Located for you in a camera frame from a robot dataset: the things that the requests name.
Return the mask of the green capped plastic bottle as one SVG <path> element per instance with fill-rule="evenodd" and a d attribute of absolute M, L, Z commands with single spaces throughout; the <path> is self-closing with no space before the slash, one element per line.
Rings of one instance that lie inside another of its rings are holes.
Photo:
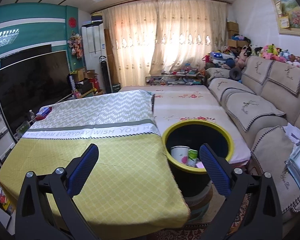
<path fill-rule="evenodd" d="M 188 159 L 187 159 L 187 166 L 195 167 L 197 163 L 198 151 L 189 149 L 188 150 Z"/>

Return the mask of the colourful paper cup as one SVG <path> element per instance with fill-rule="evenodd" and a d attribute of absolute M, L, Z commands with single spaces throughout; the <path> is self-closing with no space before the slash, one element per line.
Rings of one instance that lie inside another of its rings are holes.
<path fill-rule="evenodd" d="M 189 156 L 188 146 L 174 146 L 171 148 L 171 156 L 179 163 L 186 165 Z"/>

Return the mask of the pink carton box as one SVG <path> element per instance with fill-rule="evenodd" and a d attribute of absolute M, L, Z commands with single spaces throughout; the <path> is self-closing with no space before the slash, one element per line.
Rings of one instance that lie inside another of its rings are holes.
<path fill-rule="evenodd" d="M 204 168 L 203 163 L 202 163 L 201 161 L 196 162 L 196 168 L 201 168 L 201 169 L 203 169 L 203 168 Z"/>

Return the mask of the yellow rimmed black trash bin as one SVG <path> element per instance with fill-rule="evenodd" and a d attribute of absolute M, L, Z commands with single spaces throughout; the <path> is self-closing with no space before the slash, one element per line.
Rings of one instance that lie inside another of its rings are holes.
<path fill-rule="evenodd" d="M 230 161 L 235 149 L 231 135 L 224 128 L 209 121 L 195 119 L 173 124 L 163 133 L 162 140 L 170 170 L 185 198 L 200 194 L 210 182 L 210 177 L 206 169 L 190 167 L 173 158 L 173 147 L 186 146 L 198 152 L 203 144 L 208 144 L 217 156 L 227 161 Z"/>

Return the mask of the yellow green patterned tablecloth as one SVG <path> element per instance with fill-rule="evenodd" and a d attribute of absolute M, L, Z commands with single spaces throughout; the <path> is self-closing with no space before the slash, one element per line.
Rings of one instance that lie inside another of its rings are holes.
<path fill-rule="evenodd" d="M 51 105 L 0 169 L 12 203 L 25 179 L 59 186 L 101 239 L 180 228 L 190 210 L 170 170 L 152 93 L 131 90 Z"/>

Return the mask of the clear water bottle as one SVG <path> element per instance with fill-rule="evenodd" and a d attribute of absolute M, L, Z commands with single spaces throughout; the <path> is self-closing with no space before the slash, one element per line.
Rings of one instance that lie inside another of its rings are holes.
<path fill-rule="evenodd" d="M 29 115 L 31 118 L 32 123 L 34 124 L 36 122 L 36 116 L 32 110 L 29 110 Z"/>

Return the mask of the red blue card box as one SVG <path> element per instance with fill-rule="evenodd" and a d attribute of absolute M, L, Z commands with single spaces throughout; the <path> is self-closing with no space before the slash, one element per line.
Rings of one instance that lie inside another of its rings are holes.
<path fill-rule="evenodd" d="M 43 120 L 47 117 L 47 115 L 52 111 L 52 107 L 43 107 L 36 114 L 36 120 Z"/>

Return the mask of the beige sectional sofa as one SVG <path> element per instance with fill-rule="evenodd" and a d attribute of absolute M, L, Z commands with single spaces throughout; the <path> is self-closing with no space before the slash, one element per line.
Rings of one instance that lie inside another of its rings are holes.
<path fill-rule="evenodd" d="M 270 172 L 284 225 L 300 221 L 300 188 L 286 163 L 300 140 L 300 68 L 251 56 L 241 81 L 214 77 L 208 89 L 251 151 L 248 171 Z"/>

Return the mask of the black flat television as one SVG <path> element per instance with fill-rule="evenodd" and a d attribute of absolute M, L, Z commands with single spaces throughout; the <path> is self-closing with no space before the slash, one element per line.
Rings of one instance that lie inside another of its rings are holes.
<path fill-rule="evenodd" d="M 72 92 L 65 50 L 34 56 L 0 69 L 0 107 L 12 134 L 46 105 Z"/>

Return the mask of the black tower fan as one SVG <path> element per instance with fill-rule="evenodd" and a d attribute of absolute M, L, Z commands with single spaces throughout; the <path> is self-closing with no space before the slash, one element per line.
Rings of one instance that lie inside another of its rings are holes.
<path fill-rule="evenodd" d="M 107 57 L 104 55 L 101 55 L 99 57 L 100 61 L 100 66 L 102 70 L 102 75 L 103 75 L 103 83 L 105 86 L 105 90 L 107 94 L 112 93 L 112 86 L 111 86 L 111 80 L 110 80 L 110 74 L 109 74 L 109 69 L 108 69 L 108 64 L 107 64 Z"/>

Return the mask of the low shelf of books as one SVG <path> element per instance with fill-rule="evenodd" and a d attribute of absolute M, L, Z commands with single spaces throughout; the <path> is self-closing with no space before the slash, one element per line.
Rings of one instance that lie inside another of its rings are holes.
<path fill-rule="evenodd" d="M 195 86 L 203 85 L 205 69 L 182 68 L 172 72 L 162 72 L 158 76 L 145 77 L 145 84 L 150 86 Z"/>

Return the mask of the pile of plush toys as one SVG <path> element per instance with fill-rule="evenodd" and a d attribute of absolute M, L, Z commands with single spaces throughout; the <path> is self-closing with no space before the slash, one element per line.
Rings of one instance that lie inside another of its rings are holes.
<path fill-rule="evenodd" d="M 223 50 L 212 51 L 206 54 L 202 61 L 205 63 L 206 69 L 223 68 L 231 70 L 235 67 L 243 69 L 247 65 L 248 59 L 252 56 L 300 68 L 299 56 L 295 56 L 288 50 L 275 46 L 275 44 L 268 44 L 263 47 L 255 46 L 250 43 L 249 39 L 229 40 L 228 45 Z"/>

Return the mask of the artificial flower bouquet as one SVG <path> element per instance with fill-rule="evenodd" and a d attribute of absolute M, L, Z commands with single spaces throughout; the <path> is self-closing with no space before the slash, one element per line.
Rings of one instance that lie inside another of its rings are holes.
<path fill-rule="evenodd" d="M 71 32 L 71 36 L 68 39 L 68 46 L 71 49 L 71 55 L 75 56 L 77 59 L 81 59 L 83 56 L 83 46 L 82 46 L 82 36 Z"/>

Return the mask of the cardboard boxes stack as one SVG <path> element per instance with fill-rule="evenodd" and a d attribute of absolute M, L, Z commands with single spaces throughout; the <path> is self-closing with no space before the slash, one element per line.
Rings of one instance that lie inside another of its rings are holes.
<path fill-rule="evenodd" d="M 228 46 L 233 48 L 242 48 L 250 44 L 249 38 L 241 35 L 239 25 L 236 22 L 227 22 Z"/>

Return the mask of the framed flower painting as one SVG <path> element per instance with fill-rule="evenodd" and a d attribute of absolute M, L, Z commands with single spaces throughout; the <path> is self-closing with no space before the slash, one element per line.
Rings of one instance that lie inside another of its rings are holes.
<path fill-rule="evenodd" d="M 296 0 L 272 0 L 279 34 L 300 36 L 300 6 Z"/>

